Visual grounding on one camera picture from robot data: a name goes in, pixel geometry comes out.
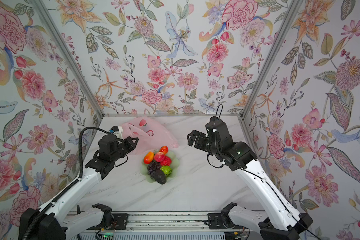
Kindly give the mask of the red orange tomato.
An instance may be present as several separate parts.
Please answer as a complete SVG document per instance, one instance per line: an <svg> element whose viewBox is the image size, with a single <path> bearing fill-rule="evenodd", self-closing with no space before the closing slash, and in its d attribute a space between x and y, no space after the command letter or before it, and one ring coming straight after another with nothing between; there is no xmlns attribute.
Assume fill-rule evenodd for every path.
<svg viewBox="0 0 360 240"><path fill-rule="evenodd" d="M160 152L163 153L164 155L166 155L169 151L169 148L167 146L162 146L160 148Z"/></svg>

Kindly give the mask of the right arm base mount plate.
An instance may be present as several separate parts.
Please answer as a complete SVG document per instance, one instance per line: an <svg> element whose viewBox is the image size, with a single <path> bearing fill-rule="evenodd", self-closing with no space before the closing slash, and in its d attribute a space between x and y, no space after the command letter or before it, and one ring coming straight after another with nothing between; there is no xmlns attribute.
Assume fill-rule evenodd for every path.
<svg viewBox="0 0 360 240"><path fill-rule="evenodd" d="M228 226L224 222L222 213L208 213L207 225L210 230L227 230Z"/></svg>

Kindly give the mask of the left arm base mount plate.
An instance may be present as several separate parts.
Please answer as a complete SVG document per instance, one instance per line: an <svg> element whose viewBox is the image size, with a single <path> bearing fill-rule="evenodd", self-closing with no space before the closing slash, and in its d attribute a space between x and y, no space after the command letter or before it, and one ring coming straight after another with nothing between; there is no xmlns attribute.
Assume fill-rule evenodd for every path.
<svg viewBox="0 0 360 240"><path fill-rule="evenodd" d="M105 214L102 229L126 230L129 214Z"/></svg>

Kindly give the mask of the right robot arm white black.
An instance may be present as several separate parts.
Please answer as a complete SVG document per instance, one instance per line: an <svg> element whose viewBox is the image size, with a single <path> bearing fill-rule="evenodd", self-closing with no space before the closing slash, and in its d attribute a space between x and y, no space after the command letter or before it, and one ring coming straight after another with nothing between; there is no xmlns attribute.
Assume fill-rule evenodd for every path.
<svg viewBox="0 0 360 240"><path fill-rule="evenodd" d="M244 142L235 142L226 123L213 116L205 125L206 132L193 130L188 145L216 157L222 165L237 174L250 188L263 211L247 210L230 203L221 210L226 228L244 227L264 240L298 240L313 219L299 212L273 184L252 149Z"/></svg>

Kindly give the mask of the pink red apple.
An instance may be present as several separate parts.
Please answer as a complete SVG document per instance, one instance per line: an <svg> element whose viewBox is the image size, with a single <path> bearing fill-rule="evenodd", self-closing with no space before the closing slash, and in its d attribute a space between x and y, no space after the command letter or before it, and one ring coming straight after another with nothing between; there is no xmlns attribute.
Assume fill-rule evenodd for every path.
<svg viewBox="0 0 360 240"><path fill-rule="evenodd" d="M154 156L154 160L158 163L161 163L165 160L166 155L163 152L157 152Z"/></svg>

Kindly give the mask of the pink plastic bag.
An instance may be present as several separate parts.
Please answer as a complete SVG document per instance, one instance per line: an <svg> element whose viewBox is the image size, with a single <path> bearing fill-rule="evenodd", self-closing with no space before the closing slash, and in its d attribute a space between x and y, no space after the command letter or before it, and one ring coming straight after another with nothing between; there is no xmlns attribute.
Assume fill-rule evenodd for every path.
<svg viewBox="0 0 360 240"><path fill-rule="evenodd" d="M179 147L175 136L158 121L149 117L138 117L121 125L123 139L138 138L136 148L131 155L141 155L150 150L167 146L170 149Z"/></svg>

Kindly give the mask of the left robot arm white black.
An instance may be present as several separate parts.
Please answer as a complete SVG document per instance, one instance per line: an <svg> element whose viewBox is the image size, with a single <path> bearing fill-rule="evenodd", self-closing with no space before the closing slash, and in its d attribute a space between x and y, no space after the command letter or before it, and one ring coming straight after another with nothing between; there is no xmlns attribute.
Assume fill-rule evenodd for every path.
<svg viewBox="0 0 360 240"><path fill-rule="evenodd" d="M112 209L95 204L87 212L68 217L82 197L116 167L116 161L126 159L137 147L139 139L124 140L107 134L99 140L99 150L85 164L82 173L59 194L37 209L29 208L20 220L20 240L69 240L95 226L112 223Z"/></svg>

